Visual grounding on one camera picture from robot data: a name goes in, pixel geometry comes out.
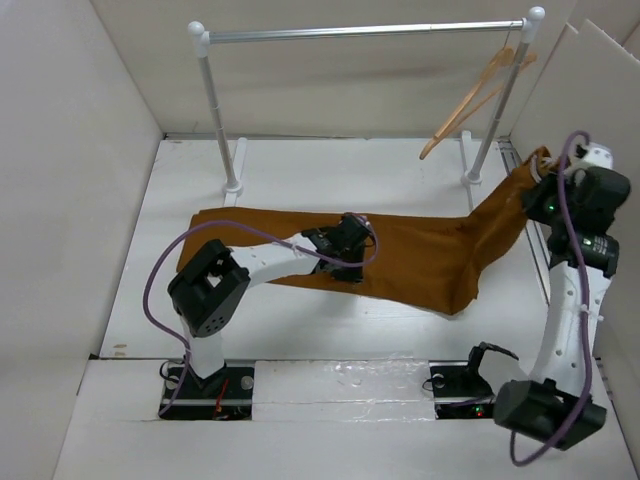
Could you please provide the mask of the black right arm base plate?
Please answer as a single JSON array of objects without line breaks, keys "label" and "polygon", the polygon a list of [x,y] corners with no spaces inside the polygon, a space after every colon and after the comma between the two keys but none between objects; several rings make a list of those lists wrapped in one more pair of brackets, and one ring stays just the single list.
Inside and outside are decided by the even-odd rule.
[{"label": "black right arm base plate", "polygon": [[422,388],[432,395],[437,420],[483,420],[494,416],[495,394],[467,360],[430,361]]}]

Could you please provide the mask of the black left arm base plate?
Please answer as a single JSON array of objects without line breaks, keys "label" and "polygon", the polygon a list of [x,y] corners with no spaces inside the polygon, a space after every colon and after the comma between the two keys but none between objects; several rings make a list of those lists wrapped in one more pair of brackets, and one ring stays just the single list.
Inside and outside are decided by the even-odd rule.
[{"label": "black left arm base plate", "polygon": [[252,418],[255,365],[230,363],[209,382],[187,373],[179,384],[183,366],[161,366],[163,389],[158,407],[162,420],[245,421]]}]

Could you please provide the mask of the brown trousers with striped trim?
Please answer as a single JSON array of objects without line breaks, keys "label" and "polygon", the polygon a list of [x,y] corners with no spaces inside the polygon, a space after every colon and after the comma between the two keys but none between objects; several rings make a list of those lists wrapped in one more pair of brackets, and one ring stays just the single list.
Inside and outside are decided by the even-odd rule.
[{"label": "brown trousers with striped trim", "polygon": [[[364,281],[349,284],[329,274],[290,276],[272,283],[352,293],[396,301],[447,315],[464,310],[477,298],[482,271],[503,257],[527,223],[521,194],[539,182],[530,161],[551,157],[538,147],[468,216],[458,218],[365,214],[380,242]],[[301,230],[335,225],[341,214],[289,212],[227,207],[201,210],[190,227],[206,221],[231,220],[286,239]],[[226,246],[249,246],[259,238],[236,227],[209,228],[191,235],[177,263],[181,270],[207,240]]]}]

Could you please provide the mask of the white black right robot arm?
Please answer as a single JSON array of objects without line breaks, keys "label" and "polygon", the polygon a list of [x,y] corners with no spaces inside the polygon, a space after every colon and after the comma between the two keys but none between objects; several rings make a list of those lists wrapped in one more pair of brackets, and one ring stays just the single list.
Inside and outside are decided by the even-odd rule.
[{"label": "white black right robot arm", "polygon": [[550,303],[542,343],[525,380],[497,393],[496,425],[566,451],[599,431],[607,411],[591,397],[591,354],[600,303],[616,273],[619,244],[607,230],[630,182],[604,167],[550,174],[524,192],[526,216],[547,225]]}]

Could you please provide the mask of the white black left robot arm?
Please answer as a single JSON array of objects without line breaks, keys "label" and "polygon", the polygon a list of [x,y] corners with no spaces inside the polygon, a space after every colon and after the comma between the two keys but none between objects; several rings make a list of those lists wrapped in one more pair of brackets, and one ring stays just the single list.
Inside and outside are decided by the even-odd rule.
[{"label": "white black left robot arm", "polygon": [[168,294],[189,345],[188,384],[201,396],[216,394],[227,379],[221,331],[248,289],[323,273],[358,284],[369,263],[367,246],[378,246],[370,222],[356,214],[287,239],[259,235],[267,241],[246,247],[228,247],[219,239],[206,242],[169,283]]}]

